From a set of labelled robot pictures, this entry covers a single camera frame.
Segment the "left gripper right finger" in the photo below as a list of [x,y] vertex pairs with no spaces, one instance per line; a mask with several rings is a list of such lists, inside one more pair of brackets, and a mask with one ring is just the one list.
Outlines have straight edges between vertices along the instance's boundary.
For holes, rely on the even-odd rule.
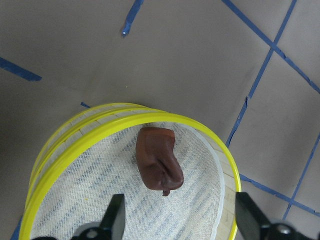
[[264,240],[271,226],[247,192],[235,195],[235,221],[244,240]]

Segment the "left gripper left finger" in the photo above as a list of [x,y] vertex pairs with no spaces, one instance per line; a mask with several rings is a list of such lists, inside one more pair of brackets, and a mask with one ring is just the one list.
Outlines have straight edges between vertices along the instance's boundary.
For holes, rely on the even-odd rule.
[[114,194],[100,222],[102,240],[121,240],[125,231],[125,195]]

